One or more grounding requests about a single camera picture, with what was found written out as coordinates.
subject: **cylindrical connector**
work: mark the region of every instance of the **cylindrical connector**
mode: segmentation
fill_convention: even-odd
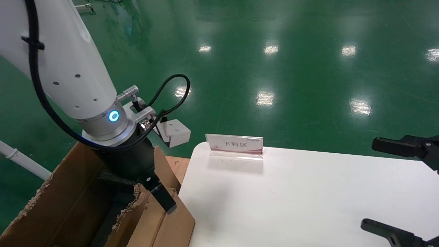
[[[121,94],[119,94],[117,96],[117,99],[119,100],[119,102],[122,102],[138,92],[139,92],[139,88],[136,85],[133,85],[129,87],[127,90],[123,91]]]

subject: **white pipe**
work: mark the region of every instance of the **white pipe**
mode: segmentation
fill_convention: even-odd
[[[33,161],[22,152],[10,147],[8,144],[2,141],[0,141],[0,152],[4,154],[7,159],[14,161],[43,180],[46,180],[52,174],[46,168]]]

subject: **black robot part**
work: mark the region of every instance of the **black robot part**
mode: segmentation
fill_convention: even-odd
[[[428,138],[405,135],[400,140],[375,138],[372,149],[402,157],[417,157],[433,171],[439,170],[439,135]],[[364,219],[361,228],[386,238],[392,247],[439,247],[439,236],[424,241],[411,232],[371,219]]]
[[[143,128],[137,126],[134,134],[122,145],[135,142],[143,132]],[[154,147],[148,138],[128,150],[94,151],[113,174],[141,183],[168,214],[174,212],[176,203],[155,174]]]

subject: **black cable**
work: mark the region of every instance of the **black cable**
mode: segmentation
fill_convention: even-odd
[[[65,133],[70,135],[75,140],[77,140],[77,141],[79,141],[79,142],[81,142],[81,143],[83,143],[91,148],[98,149],[101,151],[111,152],[111,151],[123,151],[123,150],[130,149],[131,147],[133,147],[133,146],[137,145],[138,143],[140,143],[141,141],[143,141],[146,138],[146,136],[157,125],[160,118],[162,116],[166,115],[167,113],[170,113],[173,110],[175,110],[176,108],[178,108],[184,102],[187,95],[189,94],[189,87],[190,87],[191,83],[190,83],[187,76],[178,74],[178,75],[173,75],[173,76],[169,77],[168,79],[166,79],[166,81],[163,83],[163,85],[166,85],[166,83],[169,82],[170,78],[171,79],[175,78],[175,77],[185,78],[186,82],[187,82],[187,88],[186,88],[185,95],[183,96],[182,100],[180,100],[180,102],[176,106],[172,107],[170,110],[160,111],[160,113],[157,114],[156,119],[153,121],[151,126],[135,142],[133,142],[129,145],[121,145],[121,146],[117,146],[117,147],[107,147],[107,146],[102,146],[102,145],[96,144],[94,142],[91,142],[91,141],[83,138],[82,136],[77,134],[75,131],[73,131],[66,123],[64,123],[64,121],[56,114],[55,110],[52,108],[49,101],[47,100],[47,97],[46,97],[44,90],[43,90],[43,86],[41,85],[40,73],[38,70],[38,50],[43,49],[44,46],[41,44],[41,42],[39,40],[40,30],[39,30],[38,14],[36,11],[35,1],[34,0],[24,0],[24,1],[25,1],[25,5],[26,5],[27,16],[28,16],[29,37],[24,38],[23,40],[26,40],[26,42],[29,44],[29,70],[30,70],[32,84],[35,88],[36,95],[37,95],[38,100],[40,101],[42,107],[44,108],[44,110],[46,110],[47,114],[49,114],[49,116],[52,118],[52,120]],[[151,101],[152,103],[156,100],[156,98],[158,97],[158,94],[160,94],[160,91],[163,89],[163,85],[159,89],[159,91],[157,92],[155,98]]]
[[[137,99],[136,99],[136,101],[132,101],[133,102],[133,106],[134,106],[134,108],[136,109],[136,111],[139,113],[139,112],[141,112],[143,109],[140,107],[140,105],[139,105],[139,102],[137,101]]]
[[[151,106],[152,104],[154,104],[155,100],[158,98],[158,96],[160,95],[160,93],[162,92],[163,88],[166,86],[166,84],[174,79],[175,77],[182,77],[186,80],[186,91],[183,95],[183,98],[181,98],[180,102],[177,103],[177,105],[175,105],[174,107],[172,107],[171,109],[167,110],[164,112],[164,115],[168,115],[169,113],[173,112],[175,109],[177,109],[181,104],[183,104],[183,102],[186,100],[187,95],[189,94],[189,88],[191,87],[191,81],[189,80],[189,78],[187,76],[185,76],[184,74],[175,74],[175,75],[171,75],[170,77],[168,77],[160,86],[160,88],[158,89],[157,93],[155,93],[154,97],[151,99],[151,101],[146,105]]]

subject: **metal bracket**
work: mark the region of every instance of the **metal bracket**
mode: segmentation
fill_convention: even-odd
[[[79,13],[83,13],[86,11],[94,12],[93,6],[91,4],[76,5],[75,8]]]

